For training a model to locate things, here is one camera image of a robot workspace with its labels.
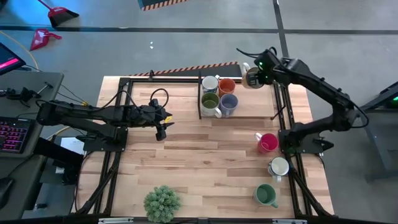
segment rgb keyboard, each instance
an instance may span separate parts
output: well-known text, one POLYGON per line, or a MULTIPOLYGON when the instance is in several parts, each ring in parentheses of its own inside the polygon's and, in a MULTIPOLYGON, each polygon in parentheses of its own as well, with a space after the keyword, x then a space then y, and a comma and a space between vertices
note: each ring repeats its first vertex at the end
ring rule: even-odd
POLYGON ((22 153, 34 120, 0 117, 0 152, 22 153))

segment hazard tape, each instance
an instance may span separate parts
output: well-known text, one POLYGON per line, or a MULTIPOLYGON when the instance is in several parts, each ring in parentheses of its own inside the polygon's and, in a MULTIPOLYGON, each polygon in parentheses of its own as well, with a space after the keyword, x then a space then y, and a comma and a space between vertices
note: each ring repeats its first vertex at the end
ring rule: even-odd
POLYGON ((181 2, 185 2, 185 1, 188 1, 188 0, 169 0, 169 1, 161 2, 161 3, 156 3, 156 4, 151 4, 151 5, 145 6, 141 10, 148 11, 148 10, 157 9, 157 8, 163 7, 163 6, 171 6, 173 4, 177 4, 177 3, 181 3, 181 2))
MULTIPOLYGON (((187 68, 177 68, 177 69, 157 71, 157 72, 154 72, 154 74, 158 75, 158 76, 162 76, 162 75, 167 75, 168 73, 173 73, 173 72, 185 72, 185 71, 190 71, 190 70, 198 70, 198 69, 204 69, 204 68, 213 68, 213 67, 221 67, 221 66, 237 65, 237 64, 238 64, 238 62, 226 62, 226 63, 211 64, 211 65, 199 65, 199 66, 192 66, 192 67, 187 67, 187 68)), ((149 72, 133 74, 130 76, 149 76, 149 72)))

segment white paper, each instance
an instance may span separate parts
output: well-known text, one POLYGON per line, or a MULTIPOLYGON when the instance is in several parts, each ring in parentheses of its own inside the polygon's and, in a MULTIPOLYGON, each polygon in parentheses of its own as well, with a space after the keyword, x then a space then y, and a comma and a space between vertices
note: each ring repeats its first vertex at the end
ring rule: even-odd
MULTIPOLYGON (((73 138, 73 137, 71 137, 71 138, 62 138, 61 139, 61 146, 64 147, 65 149, 69 149, 72 152, 79 153, 81 155, 85 155, 86 154, 86 152, 83 150, 83 147, 85 146, 85 143, 80 141, 80 140, 77 140, 77 138, 73 138)), ((55 169, 55 173, 56 174, 63 174, 63 172, 64 172, 64 168, 57 167, 55 169)))

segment wooden platform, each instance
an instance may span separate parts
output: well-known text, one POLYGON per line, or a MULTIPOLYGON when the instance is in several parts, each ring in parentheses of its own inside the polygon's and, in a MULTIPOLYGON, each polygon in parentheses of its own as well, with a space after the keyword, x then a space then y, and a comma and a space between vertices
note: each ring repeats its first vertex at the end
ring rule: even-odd
MULTIPOLYGON (((104 77, 98 106, 113 97, 118 82, 119 77, 104 77)), ((161 86, 170 94, 165 108, 173 114, 172 121, 176 123, 167 129, 167 138, 162 142, 156 141, 155 129, 129 129, 127 149, 122 154, 119 167, 112 216, 144 217, 144 197, 159 185, 169 185, 181 196, 183 206, 176 212, 176 217, 294 216, 288 178, 284 177, 281 183, 276 183, 266 170, 272 158, 281 156, 280 152, 258 154, 254 139, 256 132, 277 134, 279 130, 278 119, 271 121, 268 118, 275 113, 272 88, 256 91, 238 87, 236 93, 239 93, 239 103, 242 102, 242 110, 236 110, 239 116, 199 120, 197 85, 179 83, 161 86), (263 183, 271 184, 276 189, 278 209, 259 206, 252 199, 254 188, 263 183)), ((159 87, 160 84, 135 83, 134 101, 138 105, 148 104, 150 94, 159 87)), ((311 121, 305 89, 291 86, 290 95, 296 121, 311 121)), ((162 93, 156 97, 160 104, 164 103, 162 93)), ((103 155, 103 152, 92 153, 83 166, 79 206, 98 185, 103 155)), ((308 186, 326 210, 333 213, 319 158, 306 155, 303 163, 308 186)))

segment potted plant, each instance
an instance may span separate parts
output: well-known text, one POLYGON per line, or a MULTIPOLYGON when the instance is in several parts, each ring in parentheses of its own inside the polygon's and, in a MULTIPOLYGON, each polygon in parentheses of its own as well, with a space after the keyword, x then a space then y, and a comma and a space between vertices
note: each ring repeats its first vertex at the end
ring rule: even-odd
POLYGON ((148 220, 168 223, 174 218, 174 211, 180 209, 180 197, 168 186, 155 187, 144 199, 148 220))

